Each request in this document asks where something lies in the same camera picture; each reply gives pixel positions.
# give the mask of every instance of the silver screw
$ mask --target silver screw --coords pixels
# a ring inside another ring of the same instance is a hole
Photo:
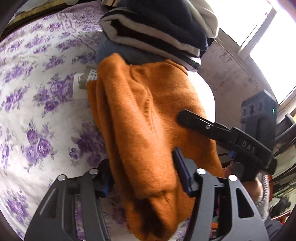
[[[233,182],[237,181],[237,176],[236,175],[230,175],[228,178],[229,178],[229,180],[231,180]]]
[[[65,176],[65,175],[59,175],[59,176],[57,177],[57,179],[58,179],[59,181],[63,181],[63,180],[66,179],[66,176]]]
[[[96,169],[96,168],[90,169],[89,174],[90,175],[97,175],[98,174],[98,169]]]
[[[197,173],[200,175],[204,175],[205,174],[205,169],[199,168],[197,169]]]

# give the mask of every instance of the window pane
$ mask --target window pane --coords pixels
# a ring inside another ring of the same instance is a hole
[[[264,21],[272,6],[266,0],[207,0],[216,14],[219,27],[238,45]]]
[[[296,86],[296,23],[286,11],[277,12],[250,56],[281,103]]]

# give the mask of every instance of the bed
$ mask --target bed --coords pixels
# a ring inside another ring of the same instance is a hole
[[[100,1],[68,7],[18,29],[0,43],[0,210],[23,239],[38,204],[60,174],[81,176],[107,157],[87,100],[73,100],[73,76],[96,66]],[[208,119],[214,97],[197,74]],[[78,237],[84,240],[79,197]],[[112,240],[136,240],[116,192],[102,200]],[[171,240],[184,237],[188,221]]]

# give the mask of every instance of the stack of folded clothes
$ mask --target stack of folded clothes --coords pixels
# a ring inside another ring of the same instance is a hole
[[[179,111],[206,118],[187,70],[200,65],[217,19],[204,0],[121,0],[101,19],[97,80],[87,83],[92,114],[104,136],[111,171],[140,240],[166,241],[190,217],[172,151],[223,176],[216,145],[179,126]]]

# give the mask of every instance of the orange sweater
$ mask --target orange sweater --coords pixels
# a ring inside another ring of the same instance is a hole
[[[205,117],[184,67],[164,62],[127,65],[118,54],[87,83],[128,228],[140,240],[168,240],[191,215],[194,199],[182,190],[172,160],[179,146],[200,168],[223,176],[215,142],[176,123],[188,109]]]

